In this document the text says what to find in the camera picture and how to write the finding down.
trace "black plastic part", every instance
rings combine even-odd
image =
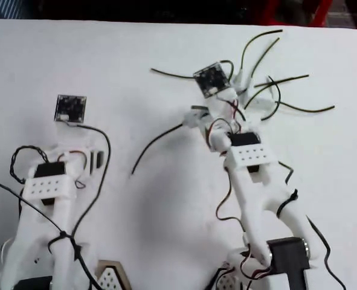
[[[232,146],[245,146],[260,144],[260,138],[254,132],[231,134],[230,135]],[[259,165],[248,166],[249,173],[258,172],[260,169]]]
[[[249,173],[259,172],[260,165],[252,165],[247,167]]]
[[[96,168],[99,169],[103,165],[103,157],[104,157],[104,152],[99,151],[97,156],[96,156]]]
[[[20,280],[13,290],[50,290],[52,276]]]
[[[42,163],[37,166],[34,177],[46,177],[65,174],[65,163],[53,162],[53,163]],[[41,200],[44,205],[54,205],[54,198],[44,198]]]
[[[193,77],[205,98],[209,98],[231,86],[218,62],[195,72]]]
[[[304,270],[310,268],[304,242],[299,237],[267,241],[272,252],[270,275],[286,273],[290,290],[307,290]]]
[[[84,121],[86,101],[86,97],[58,95],[54,120],[62,121],[61,116],[67,115],[68,122],[82,123]]]
[[[89,174],[92,175],[94,171],[94,152],[91,151],[89,154]]]

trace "black cable tie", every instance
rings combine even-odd
[[[290,195],[290,197],[284,201],[284,203],[282,203],[279,208],[277,209],[276,211],[276,216],[278,219],[280,219],[280,214],[281,214],[281,211],[286,207],[286,205],[288,205],[291,201],[296,201],[298,199],[298,190],[295,189],[294,190],[294,193]]]

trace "black wire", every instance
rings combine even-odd
[[[165,136],[165,135],[167,135],[167,134],[169,134],[169,133],[171,133],[171,132],[173,132],[173,131],[175,131],[175,130],[181,128],[182,126],[183,126],[183,124],[181,123],[181,124],[179,124],[179,125],[177,125],[177,126],[171,128],[171,129],[167,130],[166,132],[163,132],[161,135],[158,135],[158,136],[155,137],[152,141],[150,141],[150,143],[149,143],[148,145],[146,145],[146,147],[143,149],[141,155],[138,157],[137,161],[135,162],[134,167],[133,167],[132,170],[131,170],[131,174],[132,174],[132,175],[134,174],[135,169],[137,169],[138,163],[141,161],[142,156],[145,154],[146,150],[147,150],[155,141],[158,141],[158,140],[161,139],[163,136]]]
[[[317,235],[321,239],[324,247],[326,248],[326,255],[324,256],[324,265],[326,266],[327,272],[329,272],[331,277],[333,277],[342,286],[343,290],[346,290],[345,284],[333,273],[333,271],[331,270],[331,268],[329,266],[329,257],[331,254],[331,247],[330,247],[329,243],[327,242],[326,238],[323,236],[322,232],[312,222],[312,220],[310,220],[309,217],[307,217],[307,219],[309,220],[309,223],[310,223],[312,229],[314,230],[314,232],[317,233]]]
[[[24,192],[24,188],[21,189],[20,196],[22,196],[23,192]],[[20,216],[21,216],[21,211],[22,211],[21,199],[19,199],[19,219],[20,219]]]
[[[234,216],[228,216],[228,217],[219,217],[219,210],[221,208],[221,206],[228,200],[228,198],[231,196],[231,192],[232,192],[232,182],[231,182],[231,176],[229,174],[229,171],[228,169],[225,168],[225,171],[227,171],[227,174],[228,174],[228,180],[229,180],[229,189],[228,189],[228,192],[227,192],[227,195],[220,201],[219,205],[217,206],[216,208],[216,217],[219,221],[230,221],[232,219],[236,220],[239,222],[239,225],[241,226],[241,229],[243,231],[245,231],[244,229],[244,226],[243,226],[243,223],[241,223],[241,220],[238,219],[237,217],[234,217]]]
[[[72,230],[72,233],[71,233],[71,236],[72,237],[75,237],[75,234],[76,234],[76,231],[80,225],[80,223],[82,222],[82,220],[84,219],[84,217],[88,214],[88,212],[91,210],[91,208],[94,206],[94,204],[97,202],[99,196],[100,196],[100,192],[101,192],[101,188],[103,187],[103,183],[105,181],[105,177],[106,177],[106,174],[107,174],[107,169],[108,169],[108,166],[109,166],[109,163],[110,163],[110,159],[111,159],[111,143],[110,143],[110,139],[108,138],[107,134],[100,130],[100,129],[97,129],[95,127],[90,127],[90,126],[86,126],[86,125],[82,125],[82,124],[76,124],[75,126],[71,126],[69,125],[67,122],[65,122],[69,127],[80,127],[80,128],[84,128],[84,129],[87,129],[87,130],[92,130],[92,131],[96,131],[98,133],[101,133],[104,138],[106,139],[106,142],[107,142],[107,147],[108,147],[108,155],[107,155],[107,162],[106,162],[106,165],[105,165],[105,169],[103,171],[103,174],[101,176],[101,180],[100,180],[100,184],[99,184],[99,188],[98,188],[98,192],[95,196],[95,198],[92,200],[92,202],[90,203],[90,205],[86,208],[86,210],[83,212],[83,214],[79,217],[79,219],[77,220],[76,224],[75,224],[75,227],[73,228]]]
[[[229,63],[231,65],[231,72],[229,73],[228,81],[230,82],[233,76],[234,65],[230,60],[220,60],[220,63]]]
[[[279,82],[271,82],[271,83],[268,83],[268,85],[266,85],[264,88],[260,89],[259,91],[257,91],[251,98],[250,100],[245,104],[244,106],[244,109],[247,109],[247,107],[249,106],[249,104],[264,90],[270,88],[271,86],[277,86]],[[284,105],[284,106],[287,106],[291,109],[294,109],[294,110],[298,110],[298,111],[301,111],[301,112],[305,112],[305,113],[322,113],[322,112],[326,112],[326,111],[329,111],[329,110],[332,110],[335,108],[335,105],[333,106],[329,106],[327,108],[322,108],[322,109],[317,109],[317,110],[308,110],[308,109],[302,109],[302,108],[299,108],[299,107],[295,107],[295,106],[292,106],[288,103],[285,103],[283,101],[279,102],[279,101],[276,101],[276,103],[280,104],[280,105]]]
[[[220,274],[221,271],[225,271],[228,268],[218,268],[216,273],[212,276],[212,278],[210,279],[208,285],[204,288],[204,290],[212,290],[212,287],[215,283],[215,281],[217,280],[218,275]]]
[[[289,82],[291,80],[298,80],[298,79],[303,79],[305,77],[309,77],[310,75],[309,74],[304,74],[302,76],[298,76],[298,77],[288,77],[287,79],[282,79],[282,80],[276,80],[274,82],[269,82],[269,83],[259,83],[258,85],[255,85],[254,88],[259,88],[261,86],[266,86],[266,85],[270,85],[270,84],[279,84],[279,83],[285,83],[285,82]]]
[[[233,109],[235,109],[239,113],[239,115],[241,116],[241,119],[243,119],[243,121],[246,121],[243,112],[239,109],[238,106],[236,106],[234,103],[232,103],[230,101],[223,100],[221,98],[218,98],[218,100],[228,103]]]
[[[289,170],[289,173],[288,173],[288,175],[286,177],[286,180],[285,180],[286,184],[288,184],[289,179],[291,178],[292,174],[294,174],[294,169],[291,166],[288,166],[288,165],[284,164],[283,162],[279,161],[279,164]]]
[[[16,158],[17,158],[17,155],[18,153],[20,152],[20,150],[22,149],[32,149],[32,150],[35,150],[37,151],[41,157],[43,158],[44,162],[48,163],[49,160],[48,160],[48,157],[46,155],[46,153],[39,147],[36,147],[36,146],[33,146],[33,145],[24,145],[24,146],[21,146],[21,147],[18,147],[16,149],[16,151],[14,152],[14,154],[11,156],[11,161],[10,161],[10,175],[11,177],[13,177],[15,180],[17,180],[18,183],[20,184],[25,184],[25,178],[22,178],[20,179],[15,173],[14,173],[14,164],[16,162]]]
[[[283,32],[283,29],[272,30],[272,31],[267,31],[267,32],[264,32],[264,33],[260,33],[260,34],[258,34],[257,36],[255,36],[254,38],[252,38],[250,41],[248,41],[248,43],[247,43],[247,44],[245,45],[245,47],[244,47],[243,54],[242,54],[242,56],[241,56],[241,66],[240,66],[240,69],[243,69],[243,62],[244,62],[245,51],[246,51],[246,49],[248,48],[248,46],[249,46],[254,40],[256,40],[257,38],[262,37],[262,36],[264,36],[264,35],[267,35],[267,34],[279,33],[279,32]]]
[[[252,282],[253,282],[253,280],[249,281],[249,283],[248,283],[248,285],[247,285],[245,290],[249,290],[250,289]]]
[[[266,54],[268,53],[268,51],[271,50],[271,48],[279,41],[279,39],[280,39],[279,37],[276,38],[276,40],[273,41],[273,43],[271,43],[269,47],[267,47],[267,49],[264,51],[264,53],[262,54],[262,56],[260,56],[259,60],[256,62],[255,66],[254,66],[254,68],[253,68],[253,70],[252,70],[251,78],[253,78],[253,75],[254,75],[254,73],[255,73],[255,70],[256,70],[256,68],[259,66],[260,62],[262,62],[263,58],[266,56]]]
[[[250,98],[250,100],[245,104],[244,110],[247,109],[247,107],[249,106],[249,104],[250,104],[262,91],[264,91],[264,90],[266,90],[266,89],[268,89],[269,87],[274,86],[274,85],[275,85],[275,84],[270,83],[269,85],[266,85],[264,88],[259,89],[259,90]]]
[[[264,117],[262,118],[262,121],[265,121],[265,120],[268,120],[269,118],[271,118],[273,115],[275,115],[275,113],[277,112],[277,110],[279,109],[279,106],[280,106],[280,102],[281,102],[281,93],[280,93],[280,89],[279,89],[279,86],[277,85],[277,83],[275,83],[275,86],[276,86],[276,89],[277,89],[277,92],[278,92],[278,95],[279,95],[279,98],[278,98],[278,102],[276,104],[276,107],[275,109],[267,116],[267,117]]]
[[[225,271],[224,273],[222,273],[221,275],[220,275],[220,277],[218,277],[217,278],[217,280],[216,280],[216,290],[218,290],[218,288],[217,288],[217,286],[218,286],[218,284],[219,284],[219,280],[222,278],[222,277],[224,277],[225,275],[228,275],[228,274],[230,274],[230,273],[232,273],[234,271],[234,268],[232,268],[232,269],[230,269],[230,270],[228,270],[228,271]]]
[[[160,71],[160,70],[155,69],[155,68],[151,68],[150,70],[154,71],[156,73],[159,73],[159,74],[164,74],[165,76],[179,77],[180,79],[188,79],[188,80],[194,79],[194,77],[180,76],[179,74],[171,74],[169,72]]]
[[[281,163],[279,162],[280,165],[284,166],[285,168],[288,168],[290,169],[290,174],[288,177],[288,179],[286,178],[286,183],[288,182],[289,180],[289,177],[291,177],[292,173],[294,172],[294,170],[285,165],[284,163]],[[276,216],[279,218],[280,217],[280,214],[281,214],[281,211],[284,209],[284,207],[289,204],[291,201],[294,201],[298,199],[298,190],[295,189],[294,193],[291,194],[291,196],[286,200],[284,201],[284,203],[282,203],[277,212],[276,212]],[[307,219],[312,227],[312,229],[314,230],[314,232],[316,232],[316,234],[319,236],[319,238],[321,239],[324,247],[326,248],[326,255],[324,256],[324,266],[326,267],[327,269],[327,272],[329,272],[329,274],[342,286],[343,290],[346,290],[346,286],[345,284],[333,273],[333,271],[331,270],[330,266],[329,266],[329,257],[330,257],[330,254],[331,254],[331,247],[328,243],[328,241],[326,240],[326,238],[323,236],[322,232],[318,229],[318,227],[312,222],[312,220],[310,220],[310,218],[307,216]]]
[[[41,214],[43,217],[45,217],[46,219],[48,219],[59,231],[62,231],[62,229],[55,224],[54,221],[52,221],[48,216],[46,216],[42,211],[40,211],[37,207],[35,207],[33,204],[31,204],[29,201],[27,201],[25,198],[23,198],[22,196],[20,196],[19,194],[15,193],[12,189],[10,189],[9,187],[2,185],[0,183],[0,188],[7,190],[8,192],[10,192],[11,194],[13,194],[15,197],[17,197],[20,201],[26,203],[27,205],[29,205],[31,208],[33,208],[34,210],[36,210],[39,214]]]
[[[323,108],[323,109],[317,109],[317,110],[308,110],[308,109],[302,109],[302,108],[299,108],[299,107],[295,107],[295,106],[292,106],[290,104],[287,104],[283,101],[279,101],[278,102],[279,104],[281,105],[284,105],[284,106],[287,106],[291,109],[294,109],[294,110],[297,110],[297,111],[301,111],[301,112],[305,112],[305,113],[322,113],[322,112],[326,112],[326,111],[329,111],[329,110],[332,110],[335,108],[335,106],[329,106],[327,108]]]
[[[22,196],[19,196],[17,193],[15,193],[12,189],[10,189],[7,186],[4,186],[0,183],[0,188],[7,190],[8,192],[10,192],[11,194],[13,194],[15,197],[17,197],[20,201],[24,202],[25,204],[27,204],[28,206],[30,206],[31,208],[33,208],[34,210],[36,210],[39,214],[41,214],[45,219],[47,219],[49,222],[51,222],[60,232],[60,238],[56,238],[56,240],[59,239],[63,239],[63,238],[69,238],[69,240],[71,241],[72,247],[74,248],[75,251],[75,258],[77,260],[79,260],[80,265],[82,266],[82,269],[84,270],[85,274],[87,275],[89,281],[91,284],[93,284],[98,290],[103,290],[100,285],[96,282],[95,278],[92,276],[91,272],[89,271],[89,269],[86,266],[85,261],[83,260],[83,257],[80,253],[80,249],[81,247],[78,246],[75,242],[75,239],[70,236],[69,234],[67,234],[65,231],[63,231],[54,221],[52,221],[45,213],[43,213],[42,211],[40,211],[38,208],[36,208],[33,204],[31,204],[30,202],[28,202],[26,199],[24,199]]]

